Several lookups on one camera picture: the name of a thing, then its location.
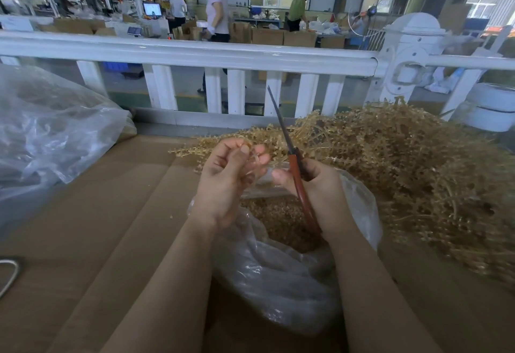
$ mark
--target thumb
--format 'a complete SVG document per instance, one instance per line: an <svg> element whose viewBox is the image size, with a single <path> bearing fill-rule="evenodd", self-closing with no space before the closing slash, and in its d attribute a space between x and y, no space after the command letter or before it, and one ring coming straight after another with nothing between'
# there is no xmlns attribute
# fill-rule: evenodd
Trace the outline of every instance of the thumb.
<svg viewBox="0 0 515 353"><path fill-rule="evenodd" d="M293 175L290 172L276 168L274 171L272 171L272 178L274 179L274 184L284 187L294 196L297 195L297 190L295 190L295 182L293 181Z"/></svg>
<svg viewBox="0 0 515 353"><path fill-rule="evenodd" d="M229 161L227 162L227 166L223 169L223 173L226 173L231 177L238 177L241 169L248 161L249 154L249 146L243 144L238 150L234 151L234 153L229 156Z"/></svg>

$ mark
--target green floor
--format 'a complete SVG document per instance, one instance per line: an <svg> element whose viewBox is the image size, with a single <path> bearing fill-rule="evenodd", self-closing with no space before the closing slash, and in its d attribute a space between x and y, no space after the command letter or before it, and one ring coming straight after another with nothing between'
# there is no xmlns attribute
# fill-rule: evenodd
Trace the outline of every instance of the green floor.
<svg viewBox="0 0 515 353"><path fill-rule="evenodd" d="M109 93L109 97L120 106L129 108L150 108L150 98L147 94L132 93ZM208 108L205 105L202 96L177 96L177 106L179 111L207 113ZM279 108L284 117L295 116L295 103L282 102ZM316 104L314 110L321 110L322 105ZM349 111L345 106L339 106L338 112ZM245 114L263 115L263 105L246 104Z"/></svg>

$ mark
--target scissor blade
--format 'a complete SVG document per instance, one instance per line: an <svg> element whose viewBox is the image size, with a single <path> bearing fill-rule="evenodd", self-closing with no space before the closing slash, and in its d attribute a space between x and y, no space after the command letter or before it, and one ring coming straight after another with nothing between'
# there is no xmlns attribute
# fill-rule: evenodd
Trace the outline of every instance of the scissor blade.
<svg viewBox="0 0 515 353"><path fill-rule="evenodd" d="M294 154L295 148L293 147L292 139L290 139L290 137L288 135L288 131L284 125L283 116L281 115L281 112L279 111L279 108L277 107L277 103L275 102L275 99L272 94L272 90L270 89L270 86L268 86L268 94L270 94L270 98L272 99L272 103L274 104L274 109L277 114L277 119L279 120L279 125L281 125L281 129L283 130L284 139L286 140L286 144L288 146L288 152L290 154Z"/></svg>

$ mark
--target green shirt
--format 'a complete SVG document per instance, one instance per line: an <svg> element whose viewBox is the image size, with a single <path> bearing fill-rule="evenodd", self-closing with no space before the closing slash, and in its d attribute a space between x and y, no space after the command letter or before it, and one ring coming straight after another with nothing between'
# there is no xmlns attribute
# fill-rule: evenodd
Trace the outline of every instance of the green shirt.
<svg viewBox="0 0 515 353"><path fill-rule="evenodd" d="M290 6L288 19L291 21L300 19L306 12L306 0L293 0Z"/></svg>

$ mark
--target desk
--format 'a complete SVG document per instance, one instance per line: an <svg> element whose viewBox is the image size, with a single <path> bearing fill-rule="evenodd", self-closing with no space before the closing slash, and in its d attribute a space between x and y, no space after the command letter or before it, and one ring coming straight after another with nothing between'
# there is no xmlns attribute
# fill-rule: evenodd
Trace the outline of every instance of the desk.
<svg viewBox="0 0 515 353"><path fill-rule="evenodd" d="M234 18L234 21L253 23L256 27L258 23L275 24L278 28L281 28L281 21L279 19Z"/></svg>

